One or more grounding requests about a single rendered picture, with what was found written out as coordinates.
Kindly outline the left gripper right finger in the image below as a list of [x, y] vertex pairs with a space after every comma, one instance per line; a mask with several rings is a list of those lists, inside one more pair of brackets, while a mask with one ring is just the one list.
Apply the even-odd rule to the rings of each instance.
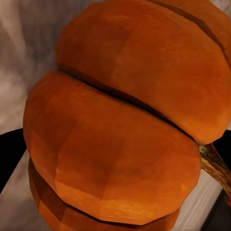
[[231, 130], [226, 129], [222, 138], [213, 142], [213, 146], [231, 172]]

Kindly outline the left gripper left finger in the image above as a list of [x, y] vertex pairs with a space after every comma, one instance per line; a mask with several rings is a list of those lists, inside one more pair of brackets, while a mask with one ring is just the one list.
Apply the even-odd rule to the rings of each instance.
[[0, 193], [16, 169], [26, 149], [23, 128], [0, 135]]

